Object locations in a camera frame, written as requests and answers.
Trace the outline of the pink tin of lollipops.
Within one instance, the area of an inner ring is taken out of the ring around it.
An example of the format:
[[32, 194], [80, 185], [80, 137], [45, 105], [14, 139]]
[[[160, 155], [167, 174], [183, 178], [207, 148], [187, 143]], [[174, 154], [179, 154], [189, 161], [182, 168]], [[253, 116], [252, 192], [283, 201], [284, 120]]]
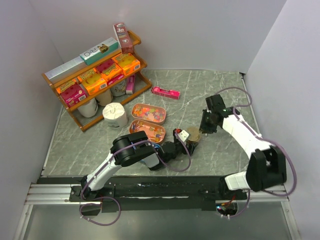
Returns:
[[148, 139], [156, 144], [161, 144], [166, 135], [166, 130], [161, 125], [135, 119], [129, 127], [129, 133], [132, 134], [140, 131], [144, 131]]

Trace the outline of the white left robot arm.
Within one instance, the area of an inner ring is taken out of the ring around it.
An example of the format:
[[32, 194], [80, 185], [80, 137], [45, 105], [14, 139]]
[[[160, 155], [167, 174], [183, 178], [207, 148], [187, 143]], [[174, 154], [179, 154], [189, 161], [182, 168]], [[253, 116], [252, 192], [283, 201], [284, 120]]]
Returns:
[[[112, 142], [106, 159], [92, 173], [85, 175], [81, 181], [80, 198], [94, 201], [105, 183], [121, 168], [144, 163], [149, 170], [156, 171], [166, 167], [174, 172], [184, 172], [191, 166], [191, 159], [198, 143], [189, 141], [190, 134], [179, 128], [173, 130], [173, 141], [162, 145], [150, 141], [145, 131], [138, 131], [117, 137]], [[184, 169], [173, 168], [169, 161], [180, 154], [187, 155], [188, 165]]]

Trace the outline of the gold jar lid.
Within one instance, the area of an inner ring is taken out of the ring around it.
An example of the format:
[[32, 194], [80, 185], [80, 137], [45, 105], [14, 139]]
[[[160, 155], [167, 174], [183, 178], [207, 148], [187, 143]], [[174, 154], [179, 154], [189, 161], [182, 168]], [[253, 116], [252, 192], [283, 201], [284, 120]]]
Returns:
[[186, 130], [189, 133], [188, 141], [192, 143], [198, 143], [201, 139], [202, 132], [196, 126], [188, 127]]

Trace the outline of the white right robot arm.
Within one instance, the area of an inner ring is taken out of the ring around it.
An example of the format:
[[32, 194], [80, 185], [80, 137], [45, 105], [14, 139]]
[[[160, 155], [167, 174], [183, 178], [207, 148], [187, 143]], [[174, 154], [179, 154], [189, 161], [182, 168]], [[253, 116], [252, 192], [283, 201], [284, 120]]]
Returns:
[[218, 193], [230, 199], [238, 190], [263, 191], [287, 181], [286, 157], [283, 151], [262, 140], [235, 107], [226, 107], [220, 94], [205, 99], [207, 109], [202, 111], [199, 130], [213, 134], [220, 127], [230, 134], [246, 153], [249, 162], [245, 171], [223, 176]]

